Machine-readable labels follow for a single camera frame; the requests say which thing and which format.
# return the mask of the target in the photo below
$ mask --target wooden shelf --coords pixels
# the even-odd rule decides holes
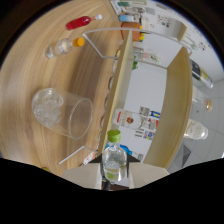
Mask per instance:
[[[132,32],[125,32],[124,42],[121,47],[121,53],[118,59],[116,72],[114,74],[113,85],[108,100],[105,113],[104,124],[99,142],[98,155],[103,152],[107,142],[107,131],[113,128],[111,123],[112,115],[116,107],[124,108],[128,86],[131,78],[133,66],[133,40]]]
[[[68,31],[65,24],[81,16],[102,14],[103,19]],[[96,149],[100,120],[104,113],[107,83],[113,60],[100,58],[87,43],[66,55],[48,59],[45,49],[63,38],[73,41],[87,30],[120,27],[110,1],[75,0],[61,4],[40,16],[21,34],[8,53],[0,71],[0,149],[5,159],[47,167],[61,176],[58,162],[85,145]],[[95,32],[90,35],[102,52],[114,55],[123,39],[121,32]],[[89,98],[94,114],[88,133],[78,141],[57,134],[34,117],[31,100],[43,88],[57,88]],[[79,166],[90,153],[82,150],[63,166]]]
[[[167,68],[163,108],[156,134],[144,163],[168,168],[183,140],[192,103],[192,74],[186,48]]]

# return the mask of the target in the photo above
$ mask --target glass cup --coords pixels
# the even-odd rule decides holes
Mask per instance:
[[[32,111],[42,125],[75,140],[86,134],[93,118],[91,100],[54,88],[34,95]]]

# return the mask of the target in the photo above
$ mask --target cabinet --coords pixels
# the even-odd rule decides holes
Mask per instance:
[[[124,105],[133,64],[132,32],[125,34],[118,59],[101,134],[98,154],[103,152],[114,108]],[[192,75],[187,49],[182,47],[167,67],[167,83],[160,122],[144,163],[168,168],[184,136],[192,102]]]

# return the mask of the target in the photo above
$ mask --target yellow item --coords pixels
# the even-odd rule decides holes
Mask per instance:
[[[120,56],[120,53],[121,53],[121,50],[117,50],[117,57],[119,58],[119,56]]]
[[[41,169],[42,169],[42,170],[45,170],[45,171],[47,171],[47,172],[49,172],[49,173],[51,173],[50,170],[48,170],[47,167],[42,167]]]
[[[85,43],[85,41],[84,41],[84,38],[82,38],[82,37],[77,38],[77,39],[75,39],[75,40],[73,41],[73,45],[74,45],[75,47],[81,47],[81,46],[84,45],[84,43]]]

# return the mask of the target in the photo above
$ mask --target red bottle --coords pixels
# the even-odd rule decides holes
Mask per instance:
[[[83,16],[83,17],[80,17],[78,19],[70,21],[69,23],[67,23],[65,25],[65,28],[67,30],[73,30],[73,29],[76,29],[76,28],[81,27],[81,26],[86,26],[93,20],[99,20],[99,19],[102,19],[102,18],[103,18],[102,15],[97,15],[97,16],[93,16],[93,17]]]

